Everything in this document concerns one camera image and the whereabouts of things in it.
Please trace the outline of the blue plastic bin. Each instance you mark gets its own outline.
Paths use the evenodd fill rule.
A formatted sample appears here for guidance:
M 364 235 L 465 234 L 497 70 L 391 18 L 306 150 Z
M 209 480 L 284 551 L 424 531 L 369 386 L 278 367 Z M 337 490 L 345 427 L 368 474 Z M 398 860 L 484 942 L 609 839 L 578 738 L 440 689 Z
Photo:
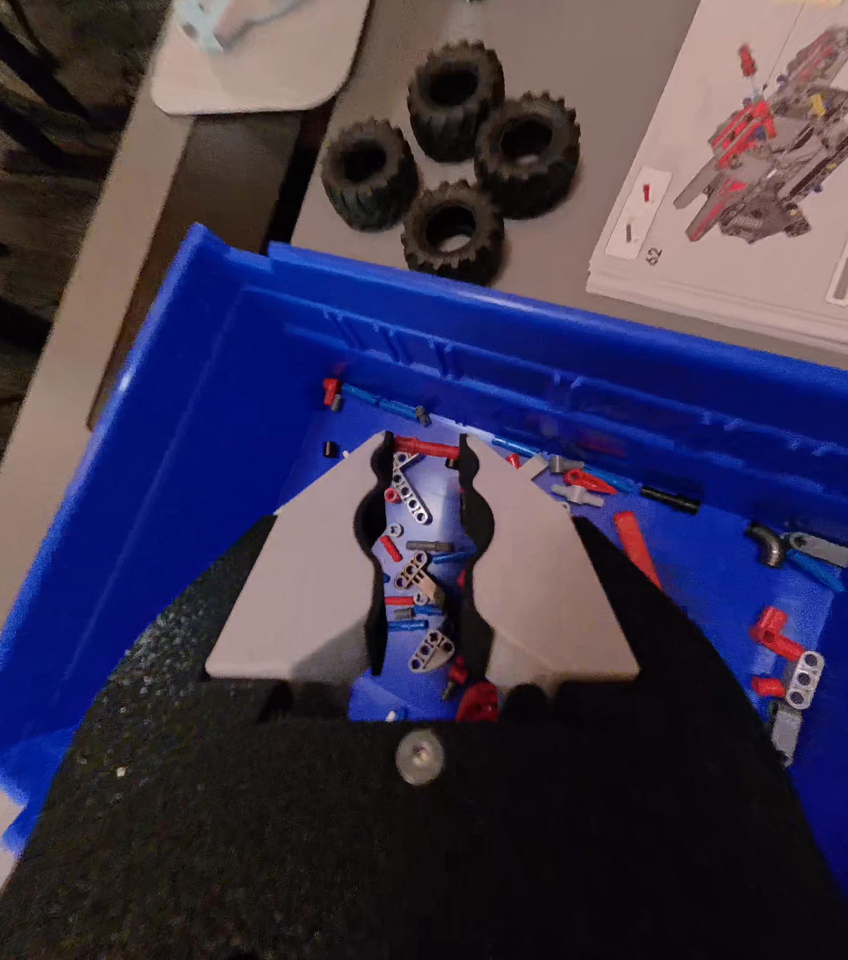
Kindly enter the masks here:
M 789 768 L 596 510 L 632 680 L 207 674 L 282 507 L 443 426 L 848 545 L 848 371 L 196 225 L 0 632 L 0 958 L 848 958 L 848 568 Z

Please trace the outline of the white instruction booklet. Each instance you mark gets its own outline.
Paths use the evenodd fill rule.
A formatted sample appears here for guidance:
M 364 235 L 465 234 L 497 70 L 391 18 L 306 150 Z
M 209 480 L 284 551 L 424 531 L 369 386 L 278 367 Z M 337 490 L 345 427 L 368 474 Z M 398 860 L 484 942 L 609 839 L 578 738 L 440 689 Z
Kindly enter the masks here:
M 848 355 L 848 2 L 700 2 L 586 289 Z

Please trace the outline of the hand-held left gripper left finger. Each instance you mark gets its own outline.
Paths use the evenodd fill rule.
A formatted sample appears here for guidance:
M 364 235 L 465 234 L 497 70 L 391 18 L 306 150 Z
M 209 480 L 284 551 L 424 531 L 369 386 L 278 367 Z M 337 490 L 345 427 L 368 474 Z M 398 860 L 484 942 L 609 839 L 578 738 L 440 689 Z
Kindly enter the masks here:
M 388 626 L 382 563 L 395 436 L 373 434 L 290 499 L 205 669 L 214 679 L 348 686 L 382 672 Z

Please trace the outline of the black rubber toy tyre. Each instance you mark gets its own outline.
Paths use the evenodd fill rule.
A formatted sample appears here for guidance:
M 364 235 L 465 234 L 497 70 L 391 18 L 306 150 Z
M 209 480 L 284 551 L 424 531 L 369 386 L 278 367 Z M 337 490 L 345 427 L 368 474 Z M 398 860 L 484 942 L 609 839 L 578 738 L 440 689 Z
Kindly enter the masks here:
M 580 126 L 563 98 L 527 92 L 506 99 L 478 130 L 475 173 L 502 216 L 532 219 L 569 193 L 580 159 Z
M 504 96 L 495 50 L 479 41 L 460 41 L 431 51 L 407 90 L 410 125 L 421 150 L 440 163 L 471 160 L 481 126 Z
M 479 286 L 489 285 L 502 269 L 504 239 L 494 200 L 465 180 L 421 192 L 402 233 L 408 269 Z
M 402 222 L 419 190 L 413 152 L 388 121 L 346 126 L 325 151 L 321 182 L 338 216 L 352 230 L 387 231 Z

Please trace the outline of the pile of small brick parts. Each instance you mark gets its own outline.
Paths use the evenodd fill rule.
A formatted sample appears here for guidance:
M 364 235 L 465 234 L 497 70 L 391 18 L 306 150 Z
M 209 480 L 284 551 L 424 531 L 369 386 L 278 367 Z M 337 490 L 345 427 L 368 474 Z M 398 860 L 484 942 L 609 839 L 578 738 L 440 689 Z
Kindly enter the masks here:
M 846 590 L 848 545 L 804 529 L 776 529 L 657 486 L 638 486 L 595 465 L 551 457 L 493 438 L 505 457 L 551 500 L 595 520 L 623 555 L 699 626 L 766 720 L 789 768 L 824 671 L 820 635 L 832 597 Z M 461 655 L 459 617 L 465 567 L 476 547 L 456 509 L 456 453 L 450 428 L 437 440 L 398 440 L 393 477 L 380 500 L 388 525 L 375 546 L 397 652 L 382 676 L 354 685 L 353 719 L 434 717 L 492 722 L 503 707 L 520 714 L 543 704 L 536 688 L 507 694 L 506 681 L 478 675 Z

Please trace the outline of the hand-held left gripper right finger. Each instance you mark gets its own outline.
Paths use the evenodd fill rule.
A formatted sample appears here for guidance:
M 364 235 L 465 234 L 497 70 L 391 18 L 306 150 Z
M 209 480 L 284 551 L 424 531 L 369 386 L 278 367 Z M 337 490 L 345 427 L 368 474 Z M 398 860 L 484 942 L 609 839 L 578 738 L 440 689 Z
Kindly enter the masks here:
M 573 516 L 482 438 L 461 434 L 467 562 L 460 651 L 500 690 L 628 682 L 639 666 Z

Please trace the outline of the grey desk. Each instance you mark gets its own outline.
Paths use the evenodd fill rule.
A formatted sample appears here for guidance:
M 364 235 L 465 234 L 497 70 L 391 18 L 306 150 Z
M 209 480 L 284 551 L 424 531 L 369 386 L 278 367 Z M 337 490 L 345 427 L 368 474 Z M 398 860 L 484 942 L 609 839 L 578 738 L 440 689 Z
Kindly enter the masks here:
M 559 304 L 848 369 L 848 356 L 729 330 L 584 293 L 583 272 L 623 175 L 663 91 L 696 2 L 571 4 L 562 81 L 610 80 L 578 108 L 585 198 L 559 229 L 568 265 Z M 49 346 L 0 465 L 0 629 L 89 444 L 94 422 L 184 234 L 202 223 L 225 242 L 262 248 L 303 120 L 174 119 L 149 93 L 134 107 L 102 189 Z

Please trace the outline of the pale blue plastic piece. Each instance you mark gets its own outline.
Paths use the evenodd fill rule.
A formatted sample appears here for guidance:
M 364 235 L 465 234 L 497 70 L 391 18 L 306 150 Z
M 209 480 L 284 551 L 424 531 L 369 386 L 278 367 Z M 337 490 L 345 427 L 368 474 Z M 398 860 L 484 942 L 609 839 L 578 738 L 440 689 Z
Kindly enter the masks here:
M 226 51 L 243 33 L 280 18 L 299 1 L 174 1 L 174 22 L 203 52 Z

